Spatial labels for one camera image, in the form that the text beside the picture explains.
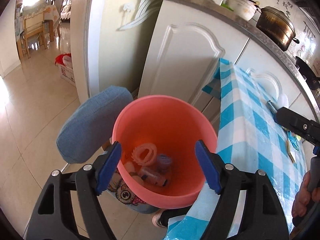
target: white pot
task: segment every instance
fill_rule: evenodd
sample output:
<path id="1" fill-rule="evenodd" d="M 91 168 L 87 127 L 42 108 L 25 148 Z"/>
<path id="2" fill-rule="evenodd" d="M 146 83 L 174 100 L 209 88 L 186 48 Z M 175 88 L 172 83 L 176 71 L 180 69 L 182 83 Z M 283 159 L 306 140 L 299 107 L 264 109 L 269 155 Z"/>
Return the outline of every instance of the white pot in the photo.
<path id="1" fill-rule="evenodd" d="M 254 2 L 249 0 L 227 0 L 226 4 L 246 21 L 249 21 L 257 10 Z"/>

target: pink shoe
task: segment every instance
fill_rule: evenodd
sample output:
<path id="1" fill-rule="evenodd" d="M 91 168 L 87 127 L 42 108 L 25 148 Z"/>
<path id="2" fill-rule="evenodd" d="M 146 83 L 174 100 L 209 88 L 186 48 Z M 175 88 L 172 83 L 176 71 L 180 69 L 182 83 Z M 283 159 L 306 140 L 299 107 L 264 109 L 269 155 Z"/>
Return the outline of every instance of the pink shoe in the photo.
<path id="1" fill-rule="evenodd" d="M 166 228 L 165 226 L 161 225 L 160 223 L 160 217 L 163 211 L 165 211 L 166 209 L 159 209 L 156 214 L 153 216 L 152 218 L 152 223 L 155 227 L 157 228 Z"/>

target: frying pan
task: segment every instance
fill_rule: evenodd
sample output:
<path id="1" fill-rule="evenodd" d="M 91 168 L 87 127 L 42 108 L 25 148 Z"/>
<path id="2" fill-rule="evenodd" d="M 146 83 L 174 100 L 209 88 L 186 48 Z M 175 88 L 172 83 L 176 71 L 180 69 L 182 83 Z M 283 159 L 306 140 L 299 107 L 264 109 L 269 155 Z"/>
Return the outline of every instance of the frying pan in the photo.
<path id="1" fill-rule="evenodd" d="M 299 67 L 299 72 L 301 75 L 307 78 L 306 83 L 311 90 L 317 90 L 320 88 L 320 78 L 318 78 L 311 68 L 305 63 L 301 58 L 296 56 L 296 66 Z"/>

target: countertop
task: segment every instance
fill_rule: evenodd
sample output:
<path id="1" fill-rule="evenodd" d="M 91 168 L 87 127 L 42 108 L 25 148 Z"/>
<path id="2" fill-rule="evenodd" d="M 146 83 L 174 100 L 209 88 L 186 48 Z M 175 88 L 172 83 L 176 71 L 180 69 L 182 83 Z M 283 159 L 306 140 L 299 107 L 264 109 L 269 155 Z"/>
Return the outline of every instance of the countertop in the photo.
<path id="1" fill-rule="evenodd" d="M 309 105 L 312 108 L 315 116 L 317 117 L 318 122 L 320 122 L 320 110 L 316 99 L 308 87 L 307 83 L 303 79 L 300 72 L 297 70 L 293 62 L 289 57 L 262 31 L 260 31 L 255 26 L 248 23 L 246 20 L 242 19 L 234 12 L 221 7 L 214 3 L 212 0 L 171 0 L 177 3 L 181 3 L 198 10 L 201 10 L 205 13 L 208 13 L 227 24 L 238 29 L 242 33 L 246 34 L 250 39 L 258 43 L 263 47 L 291 76 L 295 83 L 300 88 L 300 91 L 304 96 L 309 100 Z"/>

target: white plastic basket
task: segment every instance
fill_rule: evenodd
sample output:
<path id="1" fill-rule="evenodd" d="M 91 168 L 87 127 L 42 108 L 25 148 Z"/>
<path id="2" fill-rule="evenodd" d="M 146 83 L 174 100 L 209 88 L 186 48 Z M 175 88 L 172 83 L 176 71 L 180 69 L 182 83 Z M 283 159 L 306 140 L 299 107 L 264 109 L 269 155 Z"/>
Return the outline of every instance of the white plastic basket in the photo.
<path id="1" fill-rule="evenodd" d="M 57 63 L 57 66 L 60 69 L 60 77 L 68 81 L 70 84 L 76 86 L 75 75 L 73 74 L 73 69 L 68 68 L 67 66 Z"/>

